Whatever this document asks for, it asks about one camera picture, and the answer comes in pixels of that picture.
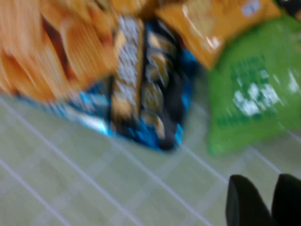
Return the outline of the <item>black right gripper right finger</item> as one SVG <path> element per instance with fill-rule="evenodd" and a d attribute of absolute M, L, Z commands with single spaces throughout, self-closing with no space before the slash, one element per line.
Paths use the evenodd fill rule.
<path fill-rule="evenodd" d="M 271 214 L 279 226 L 301 225 L 301 181 L 298 178 L 290 174 L 279 175 Z"/>

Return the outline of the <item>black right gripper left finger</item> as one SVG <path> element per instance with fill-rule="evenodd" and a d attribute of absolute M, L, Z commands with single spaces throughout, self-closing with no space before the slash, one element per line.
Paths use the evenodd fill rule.
<path fill-rule="evenodd" d="M 231 175 L 226 201 L 228 226 L 276 226 L 258 189 L 246 177 Z"/>

